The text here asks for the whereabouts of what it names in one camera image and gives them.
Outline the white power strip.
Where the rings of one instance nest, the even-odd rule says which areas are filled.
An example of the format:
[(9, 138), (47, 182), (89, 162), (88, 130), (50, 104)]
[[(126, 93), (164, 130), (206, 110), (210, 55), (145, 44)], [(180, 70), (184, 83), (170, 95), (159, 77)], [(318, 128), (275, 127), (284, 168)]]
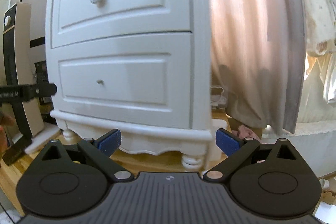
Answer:
[(226, 106), (227, 98), (221, 94), (212, 94), (211, 95), (211, 105), (212, 106)]

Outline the beige black tower heater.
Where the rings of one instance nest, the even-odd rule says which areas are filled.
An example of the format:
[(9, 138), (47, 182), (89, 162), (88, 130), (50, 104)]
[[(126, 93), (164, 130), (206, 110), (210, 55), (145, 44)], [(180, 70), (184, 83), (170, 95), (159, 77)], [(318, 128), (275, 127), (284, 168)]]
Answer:
[[(3, 24), (3, 60), (8, 86), (33, 83), (30, 66), (31, 5), (18, 2), (5, 12)], [(11, 102), (19, 132), (28, 139), (44, 129), (37, 99)]]

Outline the black labelled box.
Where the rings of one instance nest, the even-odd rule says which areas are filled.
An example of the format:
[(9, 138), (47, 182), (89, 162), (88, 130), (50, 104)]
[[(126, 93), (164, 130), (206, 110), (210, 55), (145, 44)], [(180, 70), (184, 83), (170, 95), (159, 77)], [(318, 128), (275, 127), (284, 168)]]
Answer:
[[(37, 84), (47, 83), (49, 79), (48, 79), (46, 61), (39, 61), (39, 62), (36, 62), (34, 65), (35, 65), (35, 71), (36, 71)], [(39, 98), (40, 105), (47, 105), (51, 102), (52, 102), (51, 96)]]

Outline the white nightstand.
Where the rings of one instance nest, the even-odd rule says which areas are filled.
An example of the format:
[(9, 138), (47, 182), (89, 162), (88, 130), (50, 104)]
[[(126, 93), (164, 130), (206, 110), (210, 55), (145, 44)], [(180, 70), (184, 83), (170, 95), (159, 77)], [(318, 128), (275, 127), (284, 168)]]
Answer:
[(209, 0), (47, 0), (51, 112), (67, 139), (122, 132), (121, 150), (206, 163), (211, 132)]

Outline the white lower drawer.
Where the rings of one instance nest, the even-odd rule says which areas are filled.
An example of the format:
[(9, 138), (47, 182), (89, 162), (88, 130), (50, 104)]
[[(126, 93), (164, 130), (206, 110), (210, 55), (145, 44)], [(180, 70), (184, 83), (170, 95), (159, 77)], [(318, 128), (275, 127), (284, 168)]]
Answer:
[(56, 110), (150, 126), (188, 128), (191, 34), (149, 34), (53, 49)]

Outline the white wooden drawer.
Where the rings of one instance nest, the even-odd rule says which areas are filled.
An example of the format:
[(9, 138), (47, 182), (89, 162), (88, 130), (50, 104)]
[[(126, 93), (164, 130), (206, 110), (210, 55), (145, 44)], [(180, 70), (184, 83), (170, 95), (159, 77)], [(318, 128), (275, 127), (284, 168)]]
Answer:
[(189, 31), (190, 0), (52, 0), (51, 46), (153, 32)]

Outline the hanging floral clothes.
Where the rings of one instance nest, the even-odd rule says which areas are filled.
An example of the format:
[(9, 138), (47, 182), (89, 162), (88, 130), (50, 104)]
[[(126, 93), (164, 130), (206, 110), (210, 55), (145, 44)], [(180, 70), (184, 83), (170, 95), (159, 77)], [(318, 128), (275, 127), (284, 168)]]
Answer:
[(335, 0), (303, 0), (306, 20), (306, 75), (319, 67), (322, 98), (335, 106)]

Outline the pink curtain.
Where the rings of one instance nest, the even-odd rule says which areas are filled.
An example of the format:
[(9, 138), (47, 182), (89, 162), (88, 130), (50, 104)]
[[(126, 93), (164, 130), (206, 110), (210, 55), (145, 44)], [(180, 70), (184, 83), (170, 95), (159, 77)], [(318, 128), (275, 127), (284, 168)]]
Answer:
[(303, 1), (210, 2), (212, 70), (228, 92), (228, 115), (294, 133), (306, 52)]

